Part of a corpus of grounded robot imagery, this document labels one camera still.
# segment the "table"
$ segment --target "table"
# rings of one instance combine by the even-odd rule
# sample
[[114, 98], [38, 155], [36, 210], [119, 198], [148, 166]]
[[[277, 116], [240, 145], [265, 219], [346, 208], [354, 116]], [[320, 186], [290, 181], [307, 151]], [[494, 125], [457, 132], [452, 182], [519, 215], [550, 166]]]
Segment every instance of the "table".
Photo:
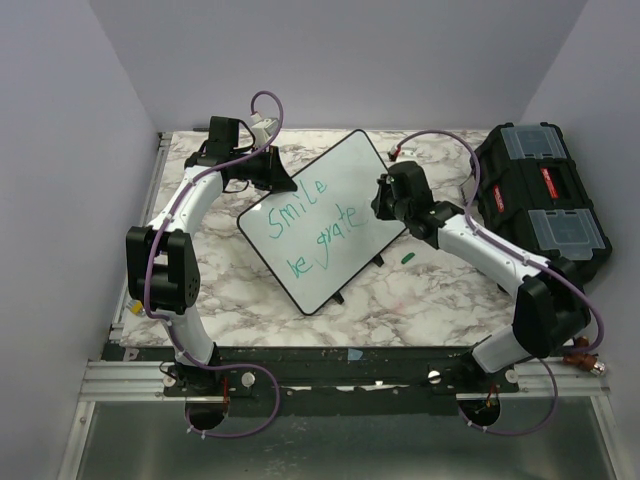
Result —
[[[348, 130], [283, 130], [276, 145], [294, 174], [349, 133]], [[409, 131], [367, 132], [383, 159]], [[477, 146], [486, 131], [457, 131]], [[185, 159], [206, 138], [176, 132], [153, 208], [157, 214], [179, 185]], [[469, 155], [445, 136], [424, 136], [408, 145], [439, 200], [462, 204], [458, 186], [469, 175]], [[193, 238], [202, 287], [197, 307], [205, 330], [222, 346], [465, 346], [512, 321], [513, 302], [466, 262], [436, 251], [405, 233], [341, 291], [345, 303], [329, 302], [304, 316], [236, 226], [237, 216], [264, 193], [253, 188], [222, 195]], [[406, 265], [401, 259], [415, 257]], [[162, 326], [123, 311], [120, 344], [169, 346]]]

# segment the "gray floor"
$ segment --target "gray floor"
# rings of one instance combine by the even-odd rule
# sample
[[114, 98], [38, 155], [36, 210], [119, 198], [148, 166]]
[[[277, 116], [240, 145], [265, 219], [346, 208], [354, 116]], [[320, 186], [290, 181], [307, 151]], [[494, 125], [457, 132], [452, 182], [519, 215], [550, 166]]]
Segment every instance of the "gray floor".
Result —
[[[496, 427], [525, 428], [548, 399], [505, 400]], [[229, 419], [238, 431], [260, 419]], [[181, 404], [102, 404], [83, 479], [608, 479], [614, 478], [588, 398], [563, 399], [543, 431], [483, 435], [458, 417], [394, 415], [276, 419], [240, 440], [186, 434]]]

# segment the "whiteboard black frame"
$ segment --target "whiteboard black frame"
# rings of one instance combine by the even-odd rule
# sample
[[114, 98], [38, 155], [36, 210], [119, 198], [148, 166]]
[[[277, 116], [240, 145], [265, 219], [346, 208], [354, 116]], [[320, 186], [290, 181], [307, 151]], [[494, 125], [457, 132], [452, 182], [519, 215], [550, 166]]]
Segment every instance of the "whiteboard black frame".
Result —
[[[362, 133], [364, 134], [365, 138], [367, 139], [367, 141], [371, 144], [371, 148], [373, 148], [373, 151], [376, 153], [376, 155], [378, 156], [378, 159], [380, 160], [380, 163], [382, 164], [382, 167], [384, 168], [385, 172], [388, 172], [389, 169], [387, 168], [387, 166], [384, 163], [384, 160], [382, 160], [382, 158], [380, 157], [380, 154], [378, 153], [378, 150], [376, 150], [376, 146], [373, 144], [373, 142], [371, 141], [371, 139], [369, 138], [369, 135], [367, 135], [367, 132], [365, 132], [362, 129], [356, 129], [353, 132], [349, 133], [346, 137], [344, 137], [342, 140], [340, 140], [338, 143], [336, 143], [335, 145], [333, 145], [332, 147], [330, 147], [328, 150], [326, 150], [324, 153], [322, 153], [320, 156], [318, 156], [317, 158], [311, 160], [307, 165], [305, 165], [304, 167], [302, 167], [300, 170], [298, 170], [294, 175], [292, 175], [292, 178], [295, 178], [297, 175], [299, 175], [300, 173], [304, 172], [307, 168], [309, 168], [311, 165], [313, 165], [314, 163], [316, 163], [318, 160], [320, 160], [322, 157], [324, 157], [327, 153], [329, 153], [331, 150], [333, 150], [334, 148], [336, 148], [338, 145], [340, 145], [341, 143], [345, 142], [349, 137], [351, 137], [352, 135], [356, 134], [356, 133]], [[347, 286], [347, 284], [349, 282], [351, 282], [354, 278], [356, 278], [365, 268], [367, 265], [369, 265], [370, 263], [373, 262], [374, 258], [377, 255], [380, 255], [382, 252], [384, 252], [387, 248], [389, 248], [389, 245], [391, 245], [393, 242], [395, 242], [406, 230], [406, 227], [403, 228], [400, 233], [398, 235], [396, 235], [389, 243], [387, 243], [384, 247], [382, 247], [382, 249], [375, 254], [373, 257], [371, 257], [371, 260], [369, 260], [368, 262], [366, 262], [356, 273], [353, 274], [353, 276], [351, 278], [349, 278], [349, 280], [347, 280], [346, 282], [344, 282], [344, 284], [342, 286], [340, 286], [335, 292], [333, 292], [329, 298], [327, 298], [324, 302], [322, 302], [320, 304], [320, 306], [318, 308], [316, 308], [313, 312], [311, 313], [307, 313], [304, 310], [302, 310], [302, 308], [300, 307], [300, 305], [298, 304], [298, 302], [296, 302], [296, 299], [293, 298], [293, 295], [291, 295], [291, 292], [289, 292], [289, 290], [287, 290], [287, 287], [284, 286], [284, 283], [282, 283], [280, 281], [280, 278], [278, 278], [278, 276], [275, 274], [275, 272], [273, 271], [273, 269], [271, 268], [271, 265], [269, 265], [269, 262], [267, 262], [265, 260], [265, 258], [262, 256], [262, 254], [258, 251], [258, 249], [256, 248], [256, 246], [253, 244], [253, 242], [251, 241], [251, 239], [249, 238], [249, 236], [244, 232], [244, 230], [242, 230], [242, 227], [240, 226], [240, 218], [247, 213], [249, 210], [251, 210], [253, 207], [255, 207], [256, 205], [258, 205], [260, 202], [264, 201], [266, 198], [268, 198], [270, 195], [274, 195], [273, 193], [267, 193], [264, 197], [260, 198], [258, 201], [256, 201], [255, 203], [252, 203], [251, 205], [249, 205], [246, 209], [244, 209], [244, 211], [238, 215], [238, 218], [236, 218], [236, 225], [238, 226], [238, 230], [240, 230], [240, 233], [242, 233], [242, 236], [244, 238], [247, 239], [247, 241], [249, 242], [249, 245], [251, 245], [251, 248], [253, 248], [253, 250], [258, 254], [258, 256], [260, 257], [260, 260], [262, 260], [262, 263], [264, 263], [267, 268], [269, 269], [269, 271], [271, 272], [271, 275], [273, 275], [275, 277], [275, 279], [278, 281], [278, 283], [280, 284], [280, 286], [283, 288], [283, 290], [285, 292], [287, 292], [287, 295], [289, 296], [289, 298], [291, 299], [291, 301], [293, 301], [293, 303], [295, 304], [295, 306], [298, 308], [298, 310], [300, 310], [300, 312], [303, 315], [306, 315], [308, 317], [310, 317], [311, 315], [315, 315], [316, 313], [318, 313], [318, 311], [323, 308], [327, 302], [329, 302], [329, 300], [331, 300], [336, 294], [339, 294], [340, 291]]]

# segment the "red label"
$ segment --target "red label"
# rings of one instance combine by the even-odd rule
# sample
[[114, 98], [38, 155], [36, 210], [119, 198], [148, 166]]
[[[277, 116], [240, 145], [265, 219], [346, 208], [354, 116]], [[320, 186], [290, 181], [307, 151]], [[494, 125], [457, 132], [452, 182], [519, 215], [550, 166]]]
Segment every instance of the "red label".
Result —
[[547, 188], [549, 189], [549, 195], [554, 200], [558, 198], [558, 192], [556, 190], [556, 186], [553, 184], [553, 180], [551, 180], [551, 175], [549, 175], [549, 170], [546, 168], [541, 168], [542, 177], [544, 178], [544, 182], [547, 184]]
[[493, 196], [496, 199], [498, 211], [500, 213], [504, 212], [504, 202], [502, 201], [502, 194], [500, 193], [500, 187], [498, 187], [497, 185], [493, 186]]

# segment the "toolbox lid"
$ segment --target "toolbox lid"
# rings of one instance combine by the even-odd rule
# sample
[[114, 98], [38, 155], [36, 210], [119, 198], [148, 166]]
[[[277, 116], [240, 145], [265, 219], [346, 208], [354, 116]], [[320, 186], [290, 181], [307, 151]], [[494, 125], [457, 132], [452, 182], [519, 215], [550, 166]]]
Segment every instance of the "toolbox lid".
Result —
[[567, 158], [558, 133], [551, 127], [520, 125], [505, 127], [501, 133], [511, 160]]
[[559, 250], [569, 260], [591, 260], [593, 250], [604, 248], [591, 211], [530, 210], [538, 244], [542, 250]]

